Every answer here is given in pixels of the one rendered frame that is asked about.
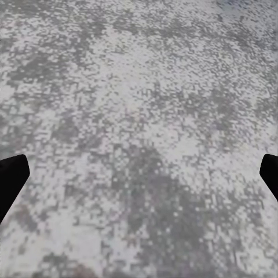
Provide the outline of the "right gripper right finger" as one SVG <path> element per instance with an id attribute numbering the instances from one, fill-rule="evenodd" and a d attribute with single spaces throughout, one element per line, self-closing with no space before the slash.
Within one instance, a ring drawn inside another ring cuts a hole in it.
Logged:
<path id="1" fill-rule="evenodd" d="M 265 154 L 259 174 L 278 201 L 278 156 Z"/>

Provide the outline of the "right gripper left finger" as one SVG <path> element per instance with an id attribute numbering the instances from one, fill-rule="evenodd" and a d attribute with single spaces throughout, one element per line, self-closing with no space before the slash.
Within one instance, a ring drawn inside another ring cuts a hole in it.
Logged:
<path id="1" fill-rule="evenodd" d="M 26 155 L 0 160 L 0 223 L 30 176 Z"/>

